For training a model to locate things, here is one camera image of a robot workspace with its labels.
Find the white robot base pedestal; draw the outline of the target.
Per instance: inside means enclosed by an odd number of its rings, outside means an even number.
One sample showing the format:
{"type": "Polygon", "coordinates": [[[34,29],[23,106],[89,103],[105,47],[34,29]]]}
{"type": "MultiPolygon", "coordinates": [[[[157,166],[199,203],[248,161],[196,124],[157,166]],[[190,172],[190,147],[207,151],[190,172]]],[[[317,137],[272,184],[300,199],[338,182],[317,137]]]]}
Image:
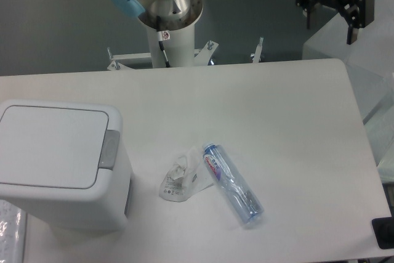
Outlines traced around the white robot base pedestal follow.
{"type": "MultiPolygon", "coordinates": [[[[145,29],[153,68],[166,68],[166,59],[159,46],[159,33],[147,25],[145,25],[145,29]]],[[[194,66],[195,26],[190,25],[179,30],[164,30],[164,32],[169,35],[169,38],[161,39],[170,67],[194,66]]]]}

